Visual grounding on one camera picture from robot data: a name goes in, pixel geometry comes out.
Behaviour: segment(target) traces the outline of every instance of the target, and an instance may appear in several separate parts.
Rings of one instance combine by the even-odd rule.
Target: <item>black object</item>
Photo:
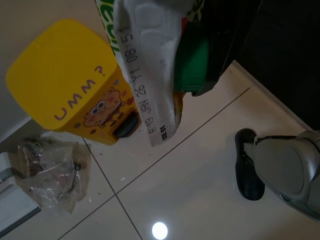
[[[200,96],[212,90],[220,76],[242,51],[262,0],[205,0],[200,23],[210,38],[206,81]]]
[[[264,0],[236,60],[312,129],[320,129],[320,1]]]
[[[235,175],[241,195],[251,201],[261,199],[265,193],[265,184],[256,174],[253,160],[246,154],[244,143],[253,143],[256,133],[244,128],[235,135],[236,164]]]
[[[139,115],[137,112],[133,111],[113,132],[113,134],[118,138],[127,138],[135,130],[138,123],[139,123]]]

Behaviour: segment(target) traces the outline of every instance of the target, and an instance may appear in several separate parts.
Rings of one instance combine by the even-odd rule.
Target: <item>black plastic part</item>
[[[114,135],[118,138],[127,138],[135,130],[139,123],[139,115],[137,112],[132,112],[129,116],[120,124],[120,126],[114,131]]]
[[[251,201],[261,199],[265,193],[265,184],[257,176],[253,160],[246,154],[244,143],[254,143],[256,133],[244,128],[235,135],[236,164],[235,175],[241,195]]]
[[[208,30],[210,52],[206,81],[197,97],[212,90],[242,51],[262,0],[205,0],[200,23]]]

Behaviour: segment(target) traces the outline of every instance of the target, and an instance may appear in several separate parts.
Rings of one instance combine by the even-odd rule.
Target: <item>green object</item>
[[[209,36],[204,26],[188,22],[175,55],[176,92],[199,92],[206,81],[209,61]]]

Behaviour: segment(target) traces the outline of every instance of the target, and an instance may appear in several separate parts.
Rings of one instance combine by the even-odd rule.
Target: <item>plastic bag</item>
[[[86,145],[28,138],[18,145],[24,190],[54,215],[71,213],[87,195],[91,155]]]

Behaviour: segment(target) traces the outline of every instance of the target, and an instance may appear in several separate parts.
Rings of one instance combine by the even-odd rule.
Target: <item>white tile floor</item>
[[[242,198],[235,179],[238,130],[296,135],[304,129],[234,66],[214,90],[183,102],[177,133],[161,146],[150,147],[143,126],[114,146],[86,139],[92,153],[87,197],[72,214],[42,211],[3,240],[154,240],[156,222],[168,226],[168,240],[318,239],[316,222],[269,190],[260,201]]]

